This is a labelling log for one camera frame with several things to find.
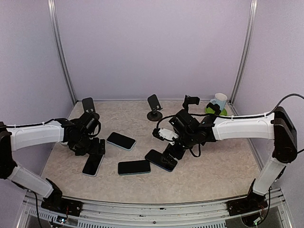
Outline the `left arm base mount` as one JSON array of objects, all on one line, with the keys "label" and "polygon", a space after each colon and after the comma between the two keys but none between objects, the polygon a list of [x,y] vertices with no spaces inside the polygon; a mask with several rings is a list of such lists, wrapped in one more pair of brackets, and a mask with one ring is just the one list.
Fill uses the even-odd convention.
[{"label": "left arm base mount", "polygon": [[53,212],[66,214],[68,216],[79,217],[81,209],[83,207],[83,203],[78,200],[62,198],[59,201],[58,205],[55,205],[54,203],[44,200],[41,203],[41,207]]}]

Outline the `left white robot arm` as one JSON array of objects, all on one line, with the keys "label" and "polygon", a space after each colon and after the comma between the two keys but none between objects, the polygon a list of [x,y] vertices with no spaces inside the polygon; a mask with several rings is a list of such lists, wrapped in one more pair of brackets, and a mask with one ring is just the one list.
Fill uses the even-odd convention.
[{"label": "left white robot arm", "polygon": [[67,204],[60,188],[17,164],[12,153],[30,146],[61,142],[66,143],[76,156],[88,154],[90,158],[99,159],[105,154],[105,142],[97,137],[100,130],[99,115],[87,112],[72,120],[57,118],[28,125],[1,123],[0,177],[42,196],[45,208],[62,211]]}]

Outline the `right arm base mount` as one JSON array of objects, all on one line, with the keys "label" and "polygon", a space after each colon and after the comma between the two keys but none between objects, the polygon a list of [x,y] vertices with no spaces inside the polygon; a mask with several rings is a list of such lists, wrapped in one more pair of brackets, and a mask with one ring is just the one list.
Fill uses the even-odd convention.
[{"label": "right arm base mount", "polygon": [[265,199],[258,201],[256,199],[250,200],[248,198],[241,198],[227,202],[228,213],[230,216],[249,213],[267,207],[268,203]]}]

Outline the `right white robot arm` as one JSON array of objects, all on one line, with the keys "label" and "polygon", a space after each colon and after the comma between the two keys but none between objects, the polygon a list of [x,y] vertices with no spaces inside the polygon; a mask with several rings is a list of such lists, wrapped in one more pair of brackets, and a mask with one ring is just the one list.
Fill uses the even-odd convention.
[{"label": "right white robot arm", "polygon": [[243,200],[243,207],[253,211],[271,185],[283,174],[286,166],[293,162],[300,150],[297,148],[297,131],[287,112],[280,105],[267,113],[254,115],[223,116],[219,105],[208,103],[213,113],[202,114],[202,121],[197,114],[189,113],[189,105],[199,104],[198,97],[185,96],[183,109],[168,116],[174,130],[156,126],[153,136],[170,144],[162,154],[168,164],[180,160],[185,151],[191,151],[194,145],[202,146],[208,142],[236,138],[258,138],[274,140],[274,151],[264,165],[259,177],[255,179]]}]

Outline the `phone with dark-blue case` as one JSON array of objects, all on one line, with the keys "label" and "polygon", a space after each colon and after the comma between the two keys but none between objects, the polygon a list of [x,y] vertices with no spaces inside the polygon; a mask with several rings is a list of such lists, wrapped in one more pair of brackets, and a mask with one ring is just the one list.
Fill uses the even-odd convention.
[{"label": "phone with dark-blue case", "polygon": [[163,155],[163,153],[160,153],[156,150],[150,150],[146,156],[145,156],[145,159],[149,162],[151,162],[152,164],[168,171],[168,172],[172,172],[174,170],[174,168],[176,166],[166,166],[165,164],[163,164],[161,162],[161,156]]}]

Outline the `phone with lilac case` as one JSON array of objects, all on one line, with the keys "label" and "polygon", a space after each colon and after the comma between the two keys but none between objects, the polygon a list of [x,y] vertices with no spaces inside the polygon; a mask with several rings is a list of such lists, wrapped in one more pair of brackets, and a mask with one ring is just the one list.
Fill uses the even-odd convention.
[{"label": "phone with lilac case", "polygon": [[82,174],[95,177],[102,163],[103,154],[90,154],[83,167]]}]

